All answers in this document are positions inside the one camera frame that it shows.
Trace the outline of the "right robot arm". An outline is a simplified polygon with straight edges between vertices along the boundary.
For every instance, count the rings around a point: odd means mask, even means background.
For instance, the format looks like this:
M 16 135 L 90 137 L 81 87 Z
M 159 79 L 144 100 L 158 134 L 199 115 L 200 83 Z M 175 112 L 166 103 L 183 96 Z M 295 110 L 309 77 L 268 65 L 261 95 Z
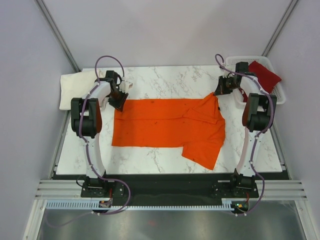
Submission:
M 253 178 L 257 174 L 254 163 L 258 159 L 260 143 L 273 125 L 277 97 L 266 92 L 259 83 L 258 77 L 248 72 L 247 62 L 238 62 L 235 71 L 227 69 L 222 63 L 218 65 L 227 74 L 218 78 L 214 95 L 228 95 L 235 89 L 242 89 L 247 95 L 242 114 L 242 125 L 245 130 L 244 144 L 234 174 L 237 178 Z

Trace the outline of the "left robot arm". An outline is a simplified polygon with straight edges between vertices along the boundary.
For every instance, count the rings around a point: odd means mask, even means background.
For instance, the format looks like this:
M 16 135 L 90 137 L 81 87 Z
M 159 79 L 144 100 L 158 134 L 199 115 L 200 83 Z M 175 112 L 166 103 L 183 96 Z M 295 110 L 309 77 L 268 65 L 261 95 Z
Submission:
M 101 107 L 109 104 L 122 112 L 128 93 L 120 90 L 124 82 L 117 72 L 108 70 L 105 77 L 95 81 L 83 97 L 71 99 L 71 128 L 83 140 L 86 157 L 86 177 L 101 179 L 106 170 L 100 150 L 100 133 L 103 127 Z

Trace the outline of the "orange t shirt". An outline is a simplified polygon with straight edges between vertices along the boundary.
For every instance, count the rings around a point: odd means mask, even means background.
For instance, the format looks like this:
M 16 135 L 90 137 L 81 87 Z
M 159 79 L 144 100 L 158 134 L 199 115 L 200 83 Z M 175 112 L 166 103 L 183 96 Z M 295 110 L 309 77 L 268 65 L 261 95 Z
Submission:
M 114 113 L 112 146 L 182 148 L 182 156 L 213 170 L 226 138 L 218 98 L 129 99 Z

